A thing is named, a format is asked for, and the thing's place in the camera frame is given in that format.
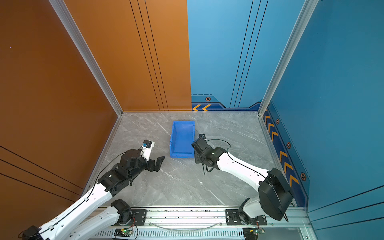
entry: black stripe line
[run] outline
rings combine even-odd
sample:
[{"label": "black stripe line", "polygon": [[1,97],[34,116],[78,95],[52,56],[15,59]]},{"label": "black stripe line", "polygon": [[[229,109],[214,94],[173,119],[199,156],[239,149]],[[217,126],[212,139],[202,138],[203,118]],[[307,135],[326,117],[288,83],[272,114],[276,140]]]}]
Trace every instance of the black stripe line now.
[{"label": "black stripe line", "polygon": [[[367,192],[370,192],[370,191],[373,191],[373,190],[376,190],[376,189],[379,189],[379,188],[382,188],[382,187],[384,187],[384,185],[381,185],[380,187],[375,187],[375,188],[373,188],[373,189],[371,189],[371,190],[368,190],[368,191],[365,191],[365,192],[362,192],[362,193],[353,195],[352,197],[347,197],[346,199],[342,199],[342,200],[340,200],[340,201],[337,201],[337,202],[334,202],[334,203],[325,205],[325,206],[323,206],[323,207],[328,207],[328,206],[330,206],[330,205],[333,205],[333,204],[342,202],[342,201],[347,200],[347,199],[351,199],[351,198],[353,198],[353,197],[359,196],[359,195],[361,195],[361,194],[364,194],[364,193],[367,193]],[[319,208],[317,208],[317,209],[315,209],[315,210],[311,210],[311,211],[309,211],[308,213],[313,212],[313,211],[316,211],[316,210],[319,210],[319,209],[322,209],[323,207],[319,207]]]},{"label": "black stripe line", "polygon": [[240,96],[240,100],[239,100],[239,105],[237,105],[237,107],[240,106],[241,97],[243,96],[244,87],[245,87],[245,82],[247,81],[247,77],[248,77],[248,73],[249,73],[249,68],[251,67],[253,54],[255,53],[255,48],[256,48],[257,40],[259,39],[260,29],[262,28],[262,24],[263,24],[263,20],[264,20],[264,15],[265,15],[266,7],[268,6],[268,1],[269,1],[269,0],[267,0],[266,5],[265,5],[265,9],[264,9],[264,14],[263,14],[262,22],[261,22],[260,27],[259,27],[259,33],[257,34],[256,43],[255,43],[255,46],[254,46],[254,48],[253,48],[253,53],[252,53],[251,61],[250,61],[249,66],[248,66],[247,76],[245,77],[245,81],[244,81],[244,85],[243,85],[243,90],[241,91],[241,96]]},{"label": "black stripe line", "polygon": [[[29,161],[28,159],[26,159],[26,158],[24,158],[24,157],[22,157],[22,156],[20,156],[20,155],[18,155],[18,154],[16,154],[16,153],[12,152],[11,150],[6,149],[6,148],[3,147],[3,146],[0,146],[0,147],[3,148],[4,150],[7,150],[7,151],[10,152],[10,153],[13,153],[14,155],[16,155],[16,156],[18,156],[18,157],[20,157],[20,158],[26,160],[27,162],[32,163],[33,165],[38,166],[39,168],[46,170],[45,168],[43,168],[43,167],[37,165],[37,164],[34,163],[34,162]],[[76,187],[79,187],[79,186],[77,186],[76,184],[74,184],[74,183],[72,183],[72,182],[70,182],[70,181],[68,181],[68,180],[66,180],[66,179],[64,179],[64,178],[62,178],[62,177],[60,177],[60,176],[57,175],[57,174],[54,174],[53,172],[51,172],[51,171],[49,171],[49,170],[46,170],[46,171],[49,172],[49,173],[51,173],[51,174],[53,174],[53,175],[55,175],[56,177],[59,177],[59,178],[63,179],[64,181],[66,181],[66,182],[68,182],[68,183],[71,183],[71,184],[75,185]]]},{"label": "black stripe line", "polygon": [[161,111],[161,110],[160,110],[160,105],[159,105],[159,100],[157,99],[157,95],[156,95],[156,91],[155,91],[155,85],[153,84],[153,80],[152,80],[151,71],[149,70],[149,65],[148,65],[148,61],[147,61],[147,56],[145,55],[145,51],[144,51],[143,42],[141,41],[141,36],[140,36],[140,32],[139,32],[139,27],[137,26],[137,22],[136,22],[135,13],[133,12],[133,7],[132,7],[132,2],[131,2],[131,0],[129,0],[129,3],[130,3],[130,5],[131,5],[131,9],[132,9],[133,18],[135,19],[136,28],[137,28],[137,33],[139,34],[139,38],[140,38],[140,42],[141,42],[141,47],[143,48],[143,53],[144,53],[144,57],[145,57],[145,62],[147,63],[147,67],[148,67],[149,76],[151,77],[151,82],[152,82],[152,86],[153,86],[153,91],[155,92],[155,97],[156,97],[156,101],[157,101],[157,106],[159,107],[159,111]]},{"label": "black stripe line", "polygon": [[139,0],[137,0],[137,5],[139,6],[139,11],[140,11],[140,16],[141,16],[141,21],[142,21],[142,23],[143,23],[144,32],[145,32],[145,37],[147,38],[147,44],[148,44],[149,55],[151,56],[152,66],[153,66],[153,71],[155,72],[155,77],[156,77],[156,82],[157,82],[157,88],[159,89],[159,94],[160,94],[161,104],[163,105],[163,110],[165,111],[164,103],[163,103],[163,97],[161,96],[161,91],[160,91],[159,81],[157,80],[157,74],[156,74],[155,64],[153,63],[153,57],[152,57],[152,53],[151,53],[151,48],[150,48],[150,46],[149,46],[149,41],[148,41],[147,31],[145,30],[145,25],[144,25],[143,15],[141,14],[141,9],[140,9]]},{"label": "black stripe line", "polygon": [[345,226],[345,225],[350,225],[350,224],[355,224],[355,223],[369,222],[369,221],[379,220],[379,219],[383,219],[383,218],[384,218],[384,217],[378,217],[378,218],[373,218],[373,219],[368,219],[368,220],[363,220],[363,221],[358,221],[358,222],[351,222],[351,223],[341,224],[341,225],[337,225],[337,226],[323,227],[323,228],[314,229],[314,230],[315,230],[315,231],[317,231],[317,230],[323,230],[323,229],[328,229],[328,228],[333,228],[333,227],[340,227],[340,226]]},{"label": "black stripe line", "polygon": [[3,161],[3,162],[5,162],[5,163],[8,163],[9,165],[14,166],[14,167],[16,167],[16,168],[18,168],[18,169],[20,169],[20,170],[23,170],[24,172],[27,172],[27,173],[29,173],[29,174],[32,174],[32,175],[34,175],[35,177],[38,177],[38,178],[40,178],[40,179],[43,179],[43,180],[45,180],[45,181],[47,181],[47,182],[52,183],[53,185],[56,185],[56,186],[61,187],[61,188],[65,189],[65,190],[67,190],[67,191],[72,192],[71,190],[66,189],[65,187],[62,187],[62,186],[60,186],[60,185],[58,185],[58,184],[56,184],[56,183],[53,183],[53,182],[51,182],[51,181],[49,181],[49,180],[46,180],[46,179],[44,179],[44,178],[42,178],[42,177],[39,177],[39,176],[37,176],[36,174],[33,174],[33,173],[31,173],[31,172],[29,172],[29,171],[27,171],[27,170],[24,170],[24,169],[22,169],[22,168],[20,168],[20,167],[18,167],[18,166],[15,166],[15,165],[13,165],[12,163],[9,163],[9,162],[7,162],[7,161],[4,161],[3,159],[0,159],[0,161]]},{"label": "black stripe line", "polygon": [[243,71],[242,71],[242,73],[241,73],[240,83],[239,83],[239,87],[237,88],[237,94],[236,94],[235,104],[233,105],[233,107],[236,106],[237,96],[238,96],[238,94],[239,94],[240,85],[241,85],[241,79],[243,78],[243,73],[244,73],[245,64],[247,63],[249,47],[251,46],[252,37],[253,37],[253,31],[255,30],[256,20],[257,20],[257,16],[259,15],[259,10],[260,10],[260,4],[261,4],[261,3],[262,3],[262,2],[260,1],[260,3],[259,3],[259,8],[257,8],[257,13],[256,13],[256,18],[255,18],[255,23],[253,24],[253,29],[252,29],[252,34],[251,34],[251,40],[249,41],[247,54],[246,54],[246,56],[245,56],[245,62],[244,62],[244,66],[243,66]]},{"label": "black stripe line", "polygon": [[166,89],[164,88],[163,77],[162,77],[162,75],[161,75],[161,69],[160,69],[159,57],[157,56],[157,50],[156,50],[156,45],[155,45],[155,39],[154,39],[154,37],[153,37],[152,26],[151,26],[151,21],[150,21],[150,19],[149,19],[149,14],[148,14],[148,8],[147,8],[147,2],[146,2],[146,0],[144,0],[144,3],[145,3],[145,8],[147,9],[147,15],[148,15],[149,27],[151,28],[151,34],[152,34],[152,40],[153,40],[153,46],[155,47],[155,54],[156,54],[156,58],[157,58],[157,65],[159,66],[160,79],[161,79],[161,83],[162,83],[162,85],[163,85],[163,91],[164,91],[164,97],[165,97],[165,99],[166,99],[167,110],[169,111],[169,108],[168,108],[168,101],[167,101],[167,95],[166,95]]},{"label": "black stripe line", "polygon": [[245,29],[245,35],[244,35],[244,40],[243,40],[243,46],[241,47],[240,59],[239,59],[239,64],[238,64],[238,66],[237,66],[236,77],[235,77],[235,83],[233,84],[233,90],[232,90],[231,102],[229,103],[229,107],[231,107],[231,104],[232,104],[232,98],[233,98],[233,93],[235,92],[235,85],[236,85],[237,73],[239,72],[240,60],[241,60],[241,55],[243,54],[243,48],[244,48],[244,43],[245,43],[245,37],[246,37],[246,35],[247,35],[249,19],[250,19],[250,17],[251,17],[251,12],[252,12],[252,6],[253,6],[253,0],[252,0],[252,4],[251,4],[251,10],[249,11],[249,17],[248,17],[248,22],[247,22],[247,28]]},{"label": "black stripe line", "polygon": [[[353,211],[356,211],[356,210],[360,210],[360,209],[364,209],[366,207],[372,207],[372,206],[375,206],[375,205],[379,205],[379,204],[383,204],[384,202],[378,202],[376,204],[371,204],[371,205],[368,205],[368,206],[365,206],[365,207],[359,207],[357,209],[353,209],[353,210],[349,210],[349,211],[345,211],[345,212],[341,212],[339,214],[334,214],[334,215],[331,215],[331,216],[328,216],[328,217],[333,217],[333,216],[337,216],[337,215],[340,215],[340,214],[345,214],[347,212],[353,212]],[[319,218],[319,219],[316,219],[316,220],[311,220],[311,222],[314,222],[314,221],[317,221],[317,220],[321,220],[321,219],[325,219],[325,218],[328,218],[328,217],[322,217],[322,218]]]},{"label": "black stripe line", "polygon": [[58,197],[64,198],[64,199],[66,199],[66,200],[69,200],[69,201],[71,201],[71,202],[74,202],[74,201],[73,201],[73,200],[71,200],[71,199],[68,199],[68,198],[62,197],[62,196],[60,196],[60,195],[57,195],[57,194],[55,194],[55,193],[53,193],[53,192],[50,192],[50,191],[47,191],[47,190],[41,189],[41,188],[39,188],[39,187],[36,187],[36,186],[33,186],[33,185],[29,184],[29,183],[26,183],[26,182],[20,181],[20,180],[18,180],[18,179],[16,179],[16,178],[13,178],[13,177],[10,177],[10,176],[8,176],[8,175],[2,174],[2,173],[0,173],[0,175],[3,175],[3,176],[5,176],[5,177],[9,177],[9,178],[11,178],[11,179],[13,179],[13,180],[16,180],[16,181],[18,181],[18,182],[22,182],[22,183],[24,183],[24,184],[26,184],[26,185],[28,185],[28,186],[31,186],[31,187],[35,187],[35,188],[37,188],[37,189],[43,190],[44,192],[49,192],[50,194],[53,194],[53,195],[56,195],[56,196],[58,196]]}]

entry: black motor joint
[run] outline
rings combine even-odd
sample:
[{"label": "black motor joint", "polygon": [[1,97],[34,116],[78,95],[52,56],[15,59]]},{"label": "black motor joint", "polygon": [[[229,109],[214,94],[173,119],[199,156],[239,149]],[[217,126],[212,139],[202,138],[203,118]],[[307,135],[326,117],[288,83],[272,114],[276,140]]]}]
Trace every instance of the black motor joint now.
[{"label": "black motor joint", "polygon": [[[150,148],[152,142],[144,140],[143,146]],[[119,191],[128,185],[132,185],[133,180],[144,170],[149,172],[160,170],[165,156],[158,157],[155,160],[149,159],[146,161],[141,156],[141,149],[130,149],[126,151],[120,158],[120,162],[115,164],[112,169],[106,172],[98,179],[98,184],[105,186],[105,191],[115,196]]]}]

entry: gray marble floor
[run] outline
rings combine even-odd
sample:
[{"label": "gray marble floor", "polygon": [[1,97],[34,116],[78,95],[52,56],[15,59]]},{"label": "gray marble floor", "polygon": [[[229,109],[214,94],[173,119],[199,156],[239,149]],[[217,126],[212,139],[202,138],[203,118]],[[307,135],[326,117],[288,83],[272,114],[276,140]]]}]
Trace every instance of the gray marble floor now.
[{"label": "gray marble floor", "polygon": [[[165,156],[159,172],[142,172],[106,205],[123,199],[130,206],[239,206],[257,192],[233,175],[214,169],[203,174],[194,159],[169,156],[173,121],[195,121],[196,138],[205,133],[207,139],[219,138],[231,144],[229,152],[257,167],[275,167],[256,113],[239,112],[162,112],[124,113],[120,126],[102,163],[103,169],[118,154],[137,149],[143,140],[155,142],[151,158]],[[227,148],[222,141],[213,146]],[[105,170],[109,170],[120,157]]]}]

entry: black mounting plate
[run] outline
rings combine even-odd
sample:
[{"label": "black mounting plate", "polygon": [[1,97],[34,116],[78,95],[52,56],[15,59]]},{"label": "black mounting plate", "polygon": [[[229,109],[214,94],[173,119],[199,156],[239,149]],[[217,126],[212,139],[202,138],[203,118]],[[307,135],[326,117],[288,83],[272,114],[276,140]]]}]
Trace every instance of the black mounting plate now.
[{"label": "black mounting plate", "polygon": [[[145,219],[147,217],[147,210],[146,209],[132,209],[132,214],[135,217],[135,225],[136,226],[144,226]],[[130,219],[129,222],[127,222],[124,225],[120,225],[118,223],[115,224],[115,226],[131,226],[133,224],[133,219]]]},{"label": "black mounting plate", "polygon": [[[227,219],[227,225],[244,225],[240,218],[239,218],[239,211],[238,209],[226,209],[225,210],[225,217]],[[256,222],[259,225],[267,225],[266,217],[263,216],[257,216],[255,218],[255,221],[251,223],[250,225],[256,225]]]}]

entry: cable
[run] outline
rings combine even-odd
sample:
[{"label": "cable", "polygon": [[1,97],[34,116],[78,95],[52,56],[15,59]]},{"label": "cable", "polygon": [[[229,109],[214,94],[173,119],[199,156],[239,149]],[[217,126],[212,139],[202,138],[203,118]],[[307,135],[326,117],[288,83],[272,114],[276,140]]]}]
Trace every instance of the cable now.
[{"label": "cable", "polygon": [[[95,184],[93,185],[93,188],[92,188],[92,191],[93,191],[93,189],[95,188],[95,185],[96,185],[96,182],[97,182],[97,180],[98,180],[98,178],[99,178],[99,176],[100,176],[100,174],[102,173],[102,171],[104,171],[118,156],[120,156],[120,155],[122,155],[122,154],[124,154],[125,152],[123,152],[123,153],[120,153],[119,155],[117,155],[110,163],[108,163],[108,165],[107,166],[105,166],[105,168],[103,168],[103,170],[101,170],[101,172],[97,175],[97,178],[96,178],[96,181],[95,181]],[[81,204],[83,204],[83,202],[85,202],[85,200],[83,200],[79,205],[77,205],[74,209],[72,209],[69,213],[67,213],[64,217],[62,217],[60,220],[58,220],[56,223],[54,223],[52,226],[55,226],[55,225],[57,225],[60,221],[62,221],[65,217],[67,217],[71,212],[73,212],[76,208],[78,208]],[[38,235],[41,235],[42,233],[45,233],[46,231],[48,231],[49,230],[49,228],[48,229],[46,229],[46,230],[44,230],[43,232],[41,232],[41,233],[38,233],[38,234],[36,234],[36,235],[33,235],[33,236],[29,236],[29,237],[35,237],[35,236],[38,236]]]},{"label": "cable", "polygon": [[210,229],[216,225],[219,225],[221,224],[222,222],[219,222],[219,223],[216,223],[216,224],[213,224],[212,226],[209,226],[209,227],[204,227],[204,228],[196,228],[196,229],[174,229],[174,228],[166,228],[166,227],[162,227],[162,226],[159,226],[153,222],[149,222],[150,224],[158,227],[158,228],[162,228],[162,229],[165,229],[165,230],[169,230],[169,231],[175,231],[175,232],[187,232],[187,231],[196,231],[196,232],[200,232],[200,231],[205,231],[207,229]]},{"label": "cable", "polygon": [[137,226],[135,225],[135,227],[136,227],[136,230],[137,230],[137,234],[136,234],[136,237],[135,237],[135,239],[134,240],[136,240],[136,238],[138,237],[138,235],[139,235],[139,229],[137,228]]},{"label": "cable", "polygon": [[111,162],[109,162],[108,163],[108,165],[107,166],[105,166],[105,168],[103,168],[100,172],[99,172],[99,174],[97,175],[97,177],[96,177],[96,180],[95,180],[95,184],[93,185],[93,188],[92,188],[92,191],[90,191],[90,193],[89,193],[89,195],[88,195],[88,197],[87,198],[89,198],[89,196],[92,194],[92,192],[93,192],[93,189],[95,188],[95,185],[96,185],[96,182],[97,182],[97,180],[99,179],[99,176],[100,176],[100,174],[118,157],[118,156],[120,156],[120,155],[122,155],[122,154],[124,154],[125,152],[123,152],[123,153],[120,153],[119,155],[117,155],[114,159],[112,159],[112,161]]},{"label": "cable", "polygon": [[219,141],[223,141],[223,142],[228,143],[229,147],[226,149],[226,151],[227,151],[227,155],[228,155],[228,157],[229,157],[230,159],[232,159],[231,156],[229,156],[229,154],[228,154],[228,149],[231,148],[231,144],[230,144],[229,142],[227,142],[227,141],[225,141],[225,140],[223,140],[223,139],[209,139],[209,140],[206,140],[206,142],[209,142],[209,141],[212,141],[212,140],[219,140]]},{"label": "cable", "polygon": [[[228,155],[228,157],[229,157],[232,161],[236,162],[236,160],[234,160],[233,158],[231,158],[231,156],[229,156],[228,149],[231,148],[231,144],[230,144],[229,142],[227,142],[227,141],[225,141],[225,140],[223,140],[223,139],[209,139],[209,140],[206,140],[206,142],[209,142],[209,141],[211,141],[211,140],[219,140],[219,141],[223,141],[223,142],[228,143],[229,147],[228,147],[227,150],[226,150],[226,151],[227,151],[227,155]],[[250,169],[250,170],[252,170],[252,171],[254,171],[255,173],[257,173],[257,174],[261,175],[262,177],[264,177],[261,173],[255,171],[255,170],[253,170],[253,169]]]}]

